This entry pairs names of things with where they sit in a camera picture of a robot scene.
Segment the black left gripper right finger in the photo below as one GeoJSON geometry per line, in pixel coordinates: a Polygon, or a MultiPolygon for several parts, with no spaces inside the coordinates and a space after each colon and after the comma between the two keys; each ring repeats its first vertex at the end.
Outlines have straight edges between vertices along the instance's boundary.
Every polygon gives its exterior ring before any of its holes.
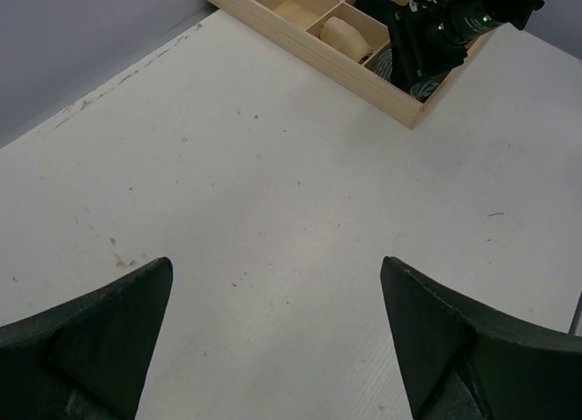
{"type": "Polygon", "coordinates": [[[580,418],[581,337],[497,311],[393,256],[380,278],[413,418],[580,418]]]}

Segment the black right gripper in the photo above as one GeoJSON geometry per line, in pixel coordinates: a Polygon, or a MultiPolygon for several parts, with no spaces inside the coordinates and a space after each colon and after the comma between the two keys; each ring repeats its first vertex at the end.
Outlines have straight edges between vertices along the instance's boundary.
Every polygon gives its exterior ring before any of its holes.
{"type": "Polygon", "coordinates": [[[393,64],[390,82],[402,91],[465,62],[466,45],[449,40],[442,14],[438,5],[415,12],[407,5],[386,16],[393,64]]]}

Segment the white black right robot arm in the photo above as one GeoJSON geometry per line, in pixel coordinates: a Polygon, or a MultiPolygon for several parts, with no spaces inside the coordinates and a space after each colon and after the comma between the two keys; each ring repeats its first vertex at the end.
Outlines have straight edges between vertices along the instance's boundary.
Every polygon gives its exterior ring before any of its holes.
{"type": "Polygon", "coordinates": [[[403,91],[461,66],[467,46],[511,24],[523,30],[545,0],[409,0],[387,16],[393,71],[403,91]]]}

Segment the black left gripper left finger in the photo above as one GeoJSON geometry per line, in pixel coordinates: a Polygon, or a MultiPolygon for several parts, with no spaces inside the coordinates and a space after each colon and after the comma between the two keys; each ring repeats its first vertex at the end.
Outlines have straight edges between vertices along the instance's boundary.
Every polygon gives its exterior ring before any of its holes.
{"type": "Polygon", "coordinates": [[[2,326],[2,418],[135,418],[172,283],[160,257],[2,326]]]}

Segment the beige underwear with navy trim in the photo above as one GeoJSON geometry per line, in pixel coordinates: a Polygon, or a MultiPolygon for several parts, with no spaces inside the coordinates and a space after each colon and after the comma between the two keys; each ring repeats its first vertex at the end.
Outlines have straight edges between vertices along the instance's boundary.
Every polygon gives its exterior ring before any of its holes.
{"type": "Polygon", "coordinates": [[[372,47],[362,34],[336,16],[323,23],[319,39],[357,63],[365,62],[373,54],[372,47]]]}

